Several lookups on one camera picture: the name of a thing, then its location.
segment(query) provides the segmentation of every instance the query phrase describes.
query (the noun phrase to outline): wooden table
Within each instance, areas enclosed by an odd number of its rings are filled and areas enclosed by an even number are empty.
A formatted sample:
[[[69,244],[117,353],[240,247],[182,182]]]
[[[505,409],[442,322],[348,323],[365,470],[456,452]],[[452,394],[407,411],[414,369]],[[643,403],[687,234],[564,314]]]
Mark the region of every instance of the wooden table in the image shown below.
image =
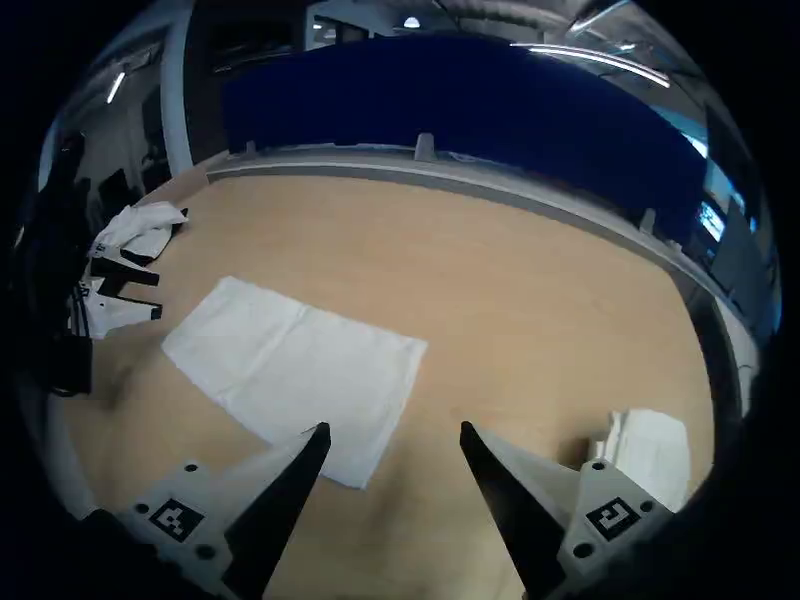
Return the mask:
[[[330,177],[240,177],[178,203],[191,222],[126,295],[161,321],[95,347],[95,392],[67,420],[101,505],[125,507],[194,458],[221,470],[263,449],[178,371],[165,335],[233,275],[428,340],[408,406],[366,491],[320,479],[267,590],[281,598],[519,598],[519,579],[458,445],[468,419],[579,463],[610,410],[687,426],[693,482],[713,423],[703,357],[660,268],[519,209]]]

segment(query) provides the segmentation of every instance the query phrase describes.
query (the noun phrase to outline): window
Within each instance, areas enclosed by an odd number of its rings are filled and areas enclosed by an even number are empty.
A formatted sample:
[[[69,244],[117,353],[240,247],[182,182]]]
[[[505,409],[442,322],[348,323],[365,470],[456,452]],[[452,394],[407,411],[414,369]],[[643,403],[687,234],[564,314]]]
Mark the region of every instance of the window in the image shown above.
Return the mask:
[[[694,146],[694,149],[700,153],[700,156],[702,156],[703,158],[708,158],[708,146],[704,142],[701,142],[697,138],[693,138],[692,136],[686,133],[683,134],[683,137],[689,140],[689,143],[692,144],[692,146]]]
[[[333,46],[334,44],[346,44],[348,42],[360,42],[369,37],[369,31],[348,25],[335,19],[326,17],[314,17],[314,39],[310,50]]]
[[[722,232],[725,231],[725,223],[722,222],[722,217],[717,214],[711,205],[703,202],[700,205],[700,214],[697,217],[698,221],[705,227],[706,231],[711,234],[714,241],[722,239]]]

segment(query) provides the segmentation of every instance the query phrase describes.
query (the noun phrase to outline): wall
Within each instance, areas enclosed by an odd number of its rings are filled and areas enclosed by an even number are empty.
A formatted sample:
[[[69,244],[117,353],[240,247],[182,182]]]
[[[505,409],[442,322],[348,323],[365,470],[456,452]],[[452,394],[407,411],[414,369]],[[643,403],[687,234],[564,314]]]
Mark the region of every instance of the wall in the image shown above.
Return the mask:
[[[398,24],[398,15],[388,6],[356,2],[356,0],[328,0],[308,7],[306,11],[304,50],[310,50],[314,42],[314,17],[336,19],[348,25],[355,25],[374,34],[394,35],[393,27]]]
[[[742,322],[730,311],[725,303],[721,302],[719,298],[716,298],[715,301],[725,324],[736,360],[742,415],[745,415],[750,410],[750,385],[758,374],[760,366],[758,346],[748,333],[747,328],[742,325]]]
[[[97,198],[97,186],[117,169],[125,171],[128,186],[144,193],[141,179],[142,157],[147,140],[142,123],[142,102],[158,85],[160,69],[153,65],[125,77],[111,104],[103,105],[73,127],[86,136],[86,151],[78,169],[78,179],[88,177],[90,198]]]
[[[144,35],[166,30],[161,57],[161,116],[164,142],[170,171],[173,175],[192,166],[189,140],[186,133],[186,115],[183,99],[183,63],[186,31],[192,14],[194,0],[158,0],[139,13],[103,51],[97,55],[90,69],[101,65],[115,52]],[[50,174],[60,128],[57,117],[48,131],[39,159],[39,189],[44,187]]]

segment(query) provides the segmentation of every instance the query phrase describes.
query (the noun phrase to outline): folded white cloth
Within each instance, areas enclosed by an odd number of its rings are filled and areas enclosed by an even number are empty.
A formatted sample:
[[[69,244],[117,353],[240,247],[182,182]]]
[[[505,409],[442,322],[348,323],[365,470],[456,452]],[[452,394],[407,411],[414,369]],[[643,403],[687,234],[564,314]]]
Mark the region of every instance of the folded white cloth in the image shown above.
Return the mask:
[[[225,277],[162,347],[214,402],[270,443],[327,421],[332,443],[322,473],[364,488],[427,342]]]
[[[691,474],[685,425],[649,409],[612,412],[610,421],[608,437],[595,442],[593,458],[604,458],[672,512],[679,511]]]
[[[188,220],[169,202],[126,206],[97,234],[95,243],[155,258],[169,242],[172,226]]]

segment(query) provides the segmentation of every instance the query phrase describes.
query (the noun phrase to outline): blue fabric panel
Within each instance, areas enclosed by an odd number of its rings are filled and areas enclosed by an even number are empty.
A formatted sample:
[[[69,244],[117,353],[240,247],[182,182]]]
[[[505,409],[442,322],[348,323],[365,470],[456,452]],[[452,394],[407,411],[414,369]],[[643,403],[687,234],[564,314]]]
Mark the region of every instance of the blue fabric panel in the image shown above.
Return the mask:
[[[586,71],[479,38],[406,36],[331,46],[223,89],[230,149],[318,143],[450,150],[586,190],[686,243],[705,161],[646,104]]]

